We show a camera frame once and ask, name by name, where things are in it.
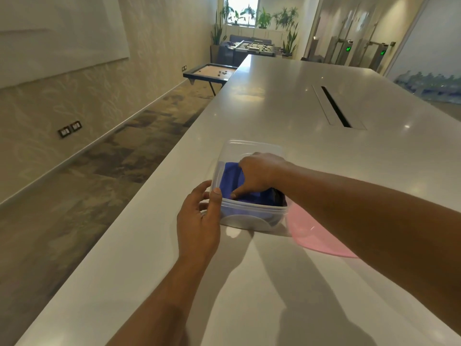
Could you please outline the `person's left hand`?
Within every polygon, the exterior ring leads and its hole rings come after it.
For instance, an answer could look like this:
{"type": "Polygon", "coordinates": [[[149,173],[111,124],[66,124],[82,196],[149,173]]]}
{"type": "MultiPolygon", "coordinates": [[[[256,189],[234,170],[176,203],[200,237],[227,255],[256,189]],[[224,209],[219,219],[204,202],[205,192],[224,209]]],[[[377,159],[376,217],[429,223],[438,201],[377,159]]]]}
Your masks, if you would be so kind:
{"type": "Polygon", "coordinates": [[[208,265],[220,242],[220,227],[210,225],[211,180],[205,180],[190,192],[182,203],[176,218],[179,258],[208,265]],[[200,212],[198,204],[209,202],[200,212]]]}

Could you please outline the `person's right hand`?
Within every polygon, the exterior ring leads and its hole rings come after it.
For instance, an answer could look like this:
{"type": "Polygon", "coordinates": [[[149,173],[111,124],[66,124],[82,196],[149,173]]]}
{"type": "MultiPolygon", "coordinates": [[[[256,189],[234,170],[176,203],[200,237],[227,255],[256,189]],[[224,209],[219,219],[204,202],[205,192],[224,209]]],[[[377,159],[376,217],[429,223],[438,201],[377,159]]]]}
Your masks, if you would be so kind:
{"type": "Polygon", "coordinates": [[[241,159],[238,166],[243,172],[244,182],[231,192],[232,200],[249,193],[276,188],[279,179],[283,178],[285,169],[290,164],[275,154],[256,152],[241,159]]]}

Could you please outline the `blue cloth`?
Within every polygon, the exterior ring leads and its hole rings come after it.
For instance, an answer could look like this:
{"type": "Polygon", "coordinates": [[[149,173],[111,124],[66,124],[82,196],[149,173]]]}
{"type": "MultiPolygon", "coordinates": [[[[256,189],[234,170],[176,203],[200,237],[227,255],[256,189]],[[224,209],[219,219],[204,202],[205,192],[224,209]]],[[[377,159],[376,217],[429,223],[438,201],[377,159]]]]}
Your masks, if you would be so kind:
{"type": "MultiPolygon", "coordinates": [[[[231,194],[245,182],[245,176],[238,162],[218,162],[217,171],[221,172],[218,183],[222,197],[231,199],[231,194]]],[[[239,202],[264,206],[279,206],[274,189],[269,188],[263,192],[250,192],[237,199],[239,202]]]]}

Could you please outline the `clear plastic container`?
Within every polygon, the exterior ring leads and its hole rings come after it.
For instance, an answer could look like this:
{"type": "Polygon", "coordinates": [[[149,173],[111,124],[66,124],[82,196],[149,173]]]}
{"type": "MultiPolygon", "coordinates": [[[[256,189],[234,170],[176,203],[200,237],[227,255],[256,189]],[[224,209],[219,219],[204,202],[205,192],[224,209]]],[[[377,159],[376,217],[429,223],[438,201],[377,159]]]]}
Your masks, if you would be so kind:
{"type": "MultiPolygon", "coordinates": [[[[218,186],[222,173],[217,171],[218,162],[238,162],[255,152],[271,153],[285,157],[284,149],[279,145],[231,139],[224,145],[217,159],[211,188],[218,186]]],[[[273,207],[243,203],[232,199],[222,199],[221,224],[249,231],[270,232],[282,222],[288,212],[286,207],[273,207]]]]}

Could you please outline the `person's right forearm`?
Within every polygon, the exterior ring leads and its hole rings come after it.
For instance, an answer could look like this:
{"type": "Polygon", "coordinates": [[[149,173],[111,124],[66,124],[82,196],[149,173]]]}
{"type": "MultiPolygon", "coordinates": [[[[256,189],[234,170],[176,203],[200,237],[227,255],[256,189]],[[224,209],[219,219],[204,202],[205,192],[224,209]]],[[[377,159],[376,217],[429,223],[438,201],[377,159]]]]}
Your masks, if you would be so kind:
{"type": "Polygon", "coordinates": [[[276,172],[274,187],[461,333],[461,213],[291,163],[276,172]]]}

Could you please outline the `person's left forearm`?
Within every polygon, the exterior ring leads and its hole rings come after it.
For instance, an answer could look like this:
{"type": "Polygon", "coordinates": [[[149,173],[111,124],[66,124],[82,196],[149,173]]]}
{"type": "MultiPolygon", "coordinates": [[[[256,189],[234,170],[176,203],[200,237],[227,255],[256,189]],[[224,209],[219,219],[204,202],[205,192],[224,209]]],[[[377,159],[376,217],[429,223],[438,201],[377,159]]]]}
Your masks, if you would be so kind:
{"type": "Polygon", "coordinates": [[[106,346],[179,346],[212,255],[181,256],[106,346]]]}

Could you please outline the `black item in container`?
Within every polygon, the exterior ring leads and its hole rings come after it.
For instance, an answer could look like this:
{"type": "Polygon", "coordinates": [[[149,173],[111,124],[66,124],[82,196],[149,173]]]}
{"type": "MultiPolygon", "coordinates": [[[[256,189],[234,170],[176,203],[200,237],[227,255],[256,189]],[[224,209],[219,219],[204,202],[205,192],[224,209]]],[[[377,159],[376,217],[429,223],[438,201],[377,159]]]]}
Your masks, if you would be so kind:
{"type": "Polygon", "coordinates": [[[284,193],[275,188],[270,188],[267,191],[267,204],[273,207],[286,207],[287,202],[284,193]]]}

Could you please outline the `carrom board table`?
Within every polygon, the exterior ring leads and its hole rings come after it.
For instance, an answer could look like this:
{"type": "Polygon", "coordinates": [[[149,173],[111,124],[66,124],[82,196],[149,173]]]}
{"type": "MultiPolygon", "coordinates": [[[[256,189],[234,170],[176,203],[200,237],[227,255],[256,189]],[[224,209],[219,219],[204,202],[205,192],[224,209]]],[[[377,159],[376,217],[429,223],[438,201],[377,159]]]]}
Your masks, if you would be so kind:
{"type": "Polygon", "coordinates": [[[213,95],[216,96],[216,92],[212,84],[220,84],[221,87],[223,87],[237,69],[238,67],[230,65],[206,63],[202,66],[184,71],[182,76],[183,78],[186,78],[191,85],[193,85],[195,81],[208,82],[213,95]]]}

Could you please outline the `foosball table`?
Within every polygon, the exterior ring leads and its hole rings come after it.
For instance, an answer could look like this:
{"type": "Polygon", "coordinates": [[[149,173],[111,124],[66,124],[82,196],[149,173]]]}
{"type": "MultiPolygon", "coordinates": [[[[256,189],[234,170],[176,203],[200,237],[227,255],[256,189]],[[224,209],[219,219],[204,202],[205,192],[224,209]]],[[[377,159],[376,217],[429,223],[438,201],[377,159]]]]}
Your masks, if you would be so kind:
{"type": "Polygon", "coordinates": [[[265,57],[276,57],[284,55],[280,47],[273,44],[266,44],[262,40],[242,40],[239,42],[224,42],[224,47],[229,50],[233,58],[244,57],[248,54],[265,57]]]}

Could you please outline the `dark sofa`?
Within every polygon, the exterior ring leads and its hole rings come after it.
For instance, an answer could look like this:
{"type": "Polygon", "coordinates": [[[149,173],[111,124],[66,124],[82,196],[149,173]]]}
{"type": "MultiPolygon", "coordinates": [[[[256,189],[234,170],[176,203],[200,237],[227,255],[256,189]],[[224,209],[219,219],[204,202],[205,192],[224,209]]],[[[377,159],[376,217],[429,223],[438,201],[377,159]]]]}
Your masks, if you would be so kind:
{"type": "Polygon", "coordinates": [[[259,42],[259,43],[262,43],[262,44],[268,45],[268,46],[273,45],[273,42],[271,40],[269,40],[269,39],[260,39],[260,38],[256,38],[256,37],[240,36],[240,35],[234,35],[234,34],[231,34],[231,35],[228,36],[228,41],[229,42],[234,42],[234,43],[238,43],[238,42],[241,42],[241,41],[259,42]]]}

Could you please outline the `tall potted plant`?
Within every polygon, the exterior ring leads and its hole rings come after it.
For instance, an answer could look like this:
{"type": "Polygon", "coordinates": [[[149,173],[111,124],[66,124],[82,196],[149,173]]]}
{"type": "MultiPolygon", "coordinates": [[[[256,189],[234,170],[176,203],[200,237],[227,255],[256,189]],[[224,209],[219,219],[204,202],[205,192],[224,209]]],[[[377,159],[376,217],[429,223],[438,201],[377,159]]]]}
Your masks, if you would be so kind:
{"type": "Polygon", "coordinates": [[[223,10],[220,12],[216,11],[215,14],[215,24],[212,27],[211,31],[211,45],[210,45],[210,62],[211,63],[218,63],[218,52],[222,41],[226,39],[226,35],[222,35],[223,32],[223,21],[226,19],[224,18],[225,13],[223,10]]]}

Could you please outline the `access turnstile gate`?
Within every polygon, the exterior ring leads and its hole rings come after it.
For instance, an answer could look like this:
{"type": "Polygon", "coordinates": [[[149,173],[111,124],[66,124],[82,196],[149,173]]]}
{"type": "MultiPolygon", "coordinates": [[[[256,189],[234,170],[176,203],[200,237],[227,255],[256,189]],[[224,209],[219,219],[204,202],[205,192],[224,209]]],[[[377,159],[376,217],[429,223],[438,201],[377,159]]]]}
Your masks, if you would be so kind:
{"type": "Polygon", "coordinates": [[[324,63],[345,65],[353,45],[353,40],[332,36],[324,58],[324,63]]]}
{"type": "Polygon", "coordinates": [[[388,50],[393,49],[395,45],[395,41],[385,43],[366,40],[359,52],[358,62],[355,66],[379,72],[386,53],[388,50]]]}

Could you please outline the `row of window plants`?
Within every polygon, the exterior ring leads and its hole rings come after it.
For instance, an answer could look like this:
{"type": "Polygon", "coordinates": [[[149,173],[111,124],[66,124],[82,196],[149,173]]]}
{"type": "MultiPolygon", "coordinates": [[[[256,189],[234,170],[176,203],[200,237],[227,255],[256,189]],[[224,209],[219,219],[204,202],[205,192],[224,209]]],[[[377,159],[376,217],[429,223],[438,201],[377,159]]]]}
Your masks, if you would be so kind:
{"type": "Polygon", "coordinates": [[[281,11],[269,13],[264,7],[256,8],[251,4],[238,9],[238,7],[232,7],[228,0],[224,0],[218,14],[220,22],[230,26],[268,29],[274,23],[276,30],[288,31],[297,24],[299,9],[297,7],[283,7],[281,11]]]}

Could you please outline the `group of water bottles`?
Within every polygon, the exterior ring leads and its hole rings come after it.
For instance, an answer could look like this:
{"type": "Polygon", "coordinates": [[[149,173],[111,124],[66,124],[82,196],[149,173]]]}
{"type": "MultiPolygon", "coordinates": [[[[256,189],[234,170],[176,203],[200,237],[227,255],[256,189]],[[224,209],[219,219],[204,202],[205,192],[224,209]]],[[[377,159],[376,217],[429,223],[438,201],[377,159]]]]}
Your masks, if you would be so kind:
{"type": "Polygon", "coordinates": [[[461,105],[461,76],[412,74],[408,70],[393,82],[422,100],[461,105]]]}

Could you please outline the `white wall board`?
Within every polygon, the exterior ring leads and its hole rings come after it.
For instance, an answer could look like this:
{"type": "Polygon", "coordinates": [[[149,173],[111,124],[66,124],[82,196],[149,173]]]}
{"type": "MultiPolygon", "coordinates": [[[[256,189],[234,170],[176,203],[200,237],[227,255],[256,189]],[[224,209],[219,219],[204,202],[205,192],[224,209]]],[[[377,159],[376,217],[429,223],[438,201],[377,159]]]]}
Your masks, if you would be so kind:
{"type": "Polygon", "coordinates": [[[118,0],[0,0],[0,88],[129,57],[118,0]]]}

